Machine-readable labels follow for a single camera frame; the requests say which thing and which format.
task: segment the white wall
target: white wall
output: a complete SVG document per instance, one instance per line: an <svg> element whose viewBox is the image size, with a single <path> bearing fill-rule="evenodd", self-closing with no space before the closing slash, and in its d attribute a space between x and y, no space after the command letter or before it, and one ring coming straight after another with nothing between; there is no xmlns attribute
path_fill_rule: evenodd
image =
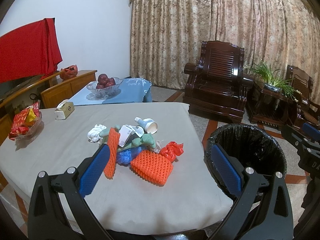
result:
<svg viewBox="0 0 320 240"><path fill-rule="evenodd" d="M130 75L129 0L15 0L0 24L0 36L50 17L55 17L63 59L58 69L76 64L98 74Z"/></svg>

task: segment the black trash bag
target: black trash bag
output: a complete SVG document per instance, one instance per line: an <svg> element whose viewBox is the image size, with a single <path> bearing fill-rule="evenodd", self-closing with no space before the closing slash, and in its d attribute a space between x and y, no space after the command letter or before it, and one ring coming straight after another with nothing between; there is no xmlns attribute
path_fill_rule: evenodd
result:
<svg viewBox="0 0 320 240"><path fill-rule="evenodd" d="M227 124L219 127L207 141L204 159L218 186L232 200L236 197L227 190L211 159L211 147L215 143L219 143L228 155L236 157L243 167L252 167L257 173L269 176L277 171L283 176L287 174L287 162L281 147L264 130L248 124ZM260 201L261 197L262 193L258 192L255 202Z"/></svg>

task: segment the silver screw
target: silver screw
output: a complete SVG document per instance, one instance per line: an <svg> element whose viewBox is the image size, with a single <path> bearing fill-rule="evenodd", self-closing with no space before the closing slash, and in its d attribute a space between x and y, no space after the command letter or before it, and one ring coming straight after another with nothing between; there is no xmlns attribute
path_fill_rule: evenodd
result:
<svg viewBox="0 0 320 240"><path fill-rule="evenodd" d="M277 171L277 172L276 172L276 176L277 176L279 179L281 179L281 178L282 178L282 173L279 172L279 171Z"/></svg>
<svg viewBox="0 0 320 240"><path fill-rule="evenodd" d="M73 173L75 173L75 171L76 171L76 168L75 168L75 167L69 167L69 168L67 169L67 173L69 173L69 174L73 174Z"/></svg>
<svg viewBox="0 0 320 240"><path fill-rule="evenodd" d="M43 178L45 176L45 171L41 171L38 173L39 178Z"/></svg>
<svg viewBox="0 0 320 240"><path fill-rule="evenodd" d="M252 173L254 173L254 169L251 167L247 167L247 168L245 168L245 172L248 174L252 174Z"/></svg>

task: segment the chair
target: chair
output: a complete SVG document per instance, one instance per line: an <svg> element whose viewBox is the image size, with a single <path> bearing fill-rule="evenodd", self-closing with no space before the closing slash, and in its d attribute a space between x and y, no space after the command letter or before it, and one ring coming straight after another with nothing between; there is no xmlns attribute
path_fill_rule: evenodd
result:
<svg viewBox="0 0 320 240"><path fill-rule="evenodd" d="M320 106L310 100L313 86L312 77L298 67L288 65L286 79L291 80L290 85L301 92L301 94L294 93L298 102L289 109L289 122L296 129L300 129L307 122L319 130ZM317 111L311 109L310 106L317 108Z"/></svg>
<svg viewBox="0 0 320 240"><path fill-rule="evenodd" d="M243 73L244 49L228 42L203 41L198 65L186 63L189 74L183 102L241 122L253 79Z"/></svg>

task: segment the curtain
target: curtain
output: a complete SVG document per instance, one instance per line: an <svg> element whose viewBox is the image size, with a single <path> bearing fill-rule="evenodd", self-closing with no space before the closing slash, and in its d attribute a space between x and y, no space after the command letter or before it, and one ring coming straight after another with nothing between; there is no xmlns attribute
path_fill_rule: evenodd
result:
<svg viewBox="0 0 320 240"><path fill-rule="evenodd" d="M201 41L243 47L245 64L263 59L314 80L320 103L320 22L305 0L131 0L131 76L183 89L185 63L198 63Z"/></svg>

